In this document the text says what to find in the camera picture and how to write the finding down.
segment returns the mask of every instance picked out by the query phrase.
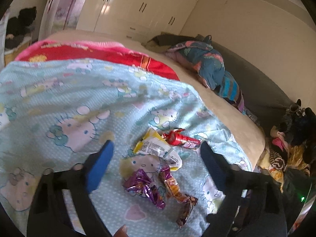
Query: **bed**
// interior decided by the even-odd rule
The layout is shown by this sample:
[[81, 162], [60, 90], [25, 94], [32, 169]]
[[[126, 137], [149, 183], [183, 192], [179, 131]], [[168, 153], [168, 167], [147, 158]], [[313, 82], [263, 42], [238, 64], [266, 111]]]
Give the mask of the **bed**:
[[[89, 58], [45, 61], [42, 53], [6, 67], [0, 75], [0, 202], [13, 222], [26, 234], [32, 193], [44, 169], [67, 170], [110, 139], [115, 144], [113, 159], [99, 189], [90, 195], [109, 231], [114, 234], [126, 223], [132, 236], [200, 236], [207, 226], [205, 216], [217, 211], [224, 195], [216, 190], [198, 150], [174, 148], [183, 165], [173, 175], [181, 190], [199, 199], [179, 231], [175, 223], [179, 204], [167, 198], [157, 180], [163, 161], [152, 155], [136, 156], [133, 146], [149, 125], [157, 130], [181, 127], [188, 136], [207, 141], [229, 163], [251, 171], [264, 149], [263, 132], [179, 64], [138, 42], [87, 31], [62, 31], [49, 39], [56, 42], [42, 43], [40, 48], [65, 46], [97, 53], [96, 42], [114, 43], [117, 54], [148, 55], [170, 67], [170, 74], [175, 72], [180, 81], [132, 63]], [[163, 211], [124, 191], [122, 179], [138, 167], [158, 184], [166, 199]], [[64, 192], [64, 199], [74, 229], [82, 232], [69, 193]]]

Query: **hello kitty print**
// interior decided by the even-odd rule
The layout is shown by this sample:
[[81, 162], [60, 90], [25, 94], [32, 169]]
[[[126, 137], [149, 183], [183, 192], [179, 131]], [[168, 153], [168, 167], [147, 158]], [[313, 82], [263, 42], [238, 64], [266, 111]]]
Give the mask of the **hello kitty print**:
[[[184, 135], [206, 141], [215, 152], [244, 170], [251, 164], [229, 129], [209, 111], [188, 84], [142, 69], [86, 58], [12, 62], [0, 74], [0, 203], [23, 234], [28, 211], [43, 171], [68, 170], [114, 142], [113, 158], [91, 200], [109, 231], [127, 224], [130, 235], [201, 236], [205, 217], [215, 213], [224, 195], [206, 170], [199, 151], [174, 147], [183, 166], [172, 175], [183, 193], [199, 199], [186, 227], [179, 231], [179, 204], [158, 179], [165, 161], [132, 150], [149, 127], [158, 132], [184, 128]], [[143, 169], [166, 202], [127, 193], [124, 180]], [[71, 196], [64, 195], [78, 226]]]

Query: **plush toy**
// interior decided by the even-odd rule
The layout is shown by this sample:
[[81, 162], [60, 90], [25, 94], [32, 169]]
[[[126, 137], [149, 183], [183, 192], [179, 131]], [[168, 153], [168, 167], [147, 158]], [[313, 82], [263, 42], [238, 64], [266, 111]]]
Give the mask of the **plush toy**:
[[36, 7], [20, 10], [18, 17], [8, 20], [5, 48], [13, 49], [23, 41], [25, 34], [31, 30], [28, 28], [36, 18]]

